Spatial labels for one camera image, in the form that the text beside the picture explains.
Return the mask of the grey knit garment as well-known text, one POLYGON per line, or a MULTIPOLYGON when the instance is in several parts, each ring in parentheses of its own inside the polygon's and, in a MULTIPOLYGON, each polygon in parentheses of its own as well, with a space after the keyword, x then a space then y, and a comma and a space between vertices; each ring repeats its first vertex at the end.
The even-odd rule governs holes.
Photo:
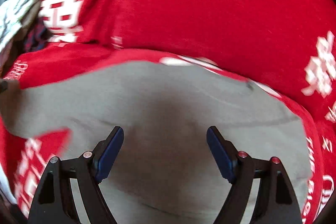
POLYGON ((81 155, 114 126, 125 140, 100 187, 118 223, 213 223, 230 190, 206 142, 210 126, 257 159, 282 161, 300 207, 311 175, 301 120, 253 82, 196 65, 131 62, 1 94, 1 117, 31 138, 67 127, 63 159, 81 155))

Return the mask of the red bedspread white lettering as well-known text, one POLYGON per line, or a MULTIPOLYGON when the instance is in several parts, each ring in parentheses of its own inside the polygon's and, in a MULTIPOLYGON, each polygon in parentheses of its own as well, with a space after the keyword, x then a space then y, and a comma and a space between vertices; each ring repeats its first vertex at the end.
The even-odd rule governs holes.
MULTIPOLYGON (((335 193, 335 121, 331 117, 334 106, 324 118, 315 118, 294 99, 272 89, 266 84, 226 71, 205 58, 193 58, 171 52, 124 48, 114 50, 94 44, 53 45, 34 53, 21 55, 6 75, 8 82, 17 83, 21 90, 59 83, 76 76, 104 68, 131 63, 148 62, 174 67, 196 65, 216 75, 240 82, 253 82, 270 96, 281 101, 301 120, 311 175, 307 180, 307 195, 300 207, 302 223, 312 223, 323 211, 335 193)), ((15 196, 19 200, 31 200, 38 182, 36 172, 43 170, 40 159, 62 154, 70 142, 71 131, 67 127, 46 131, 35 137, 25 138, 26 148, 17 163, 15 196)))

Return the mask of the grey patterned cloth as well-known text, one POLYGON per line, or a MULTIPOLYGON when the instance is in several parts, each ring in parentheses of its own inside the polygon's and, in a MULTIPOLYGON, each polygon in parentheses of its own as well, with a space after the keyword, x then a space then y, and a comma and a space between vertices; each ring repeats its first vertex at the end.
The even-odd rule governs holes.
POLYGON ((21 19, 37 0, 7 0, 1 4, 1 52, 21 28, 21 19))

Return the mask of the red pillow white characters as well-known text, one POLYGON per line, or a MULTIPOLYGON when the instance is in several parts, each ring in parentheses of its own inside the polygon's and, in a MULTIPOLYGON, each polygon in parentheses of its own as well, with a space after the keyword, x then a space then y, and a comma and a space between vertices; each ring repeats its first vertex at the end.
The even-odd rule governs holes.
POLYGON ((44 0, 41 16, 62 42, 209 59, 317 119, 335 104, 333 0, 44 0))

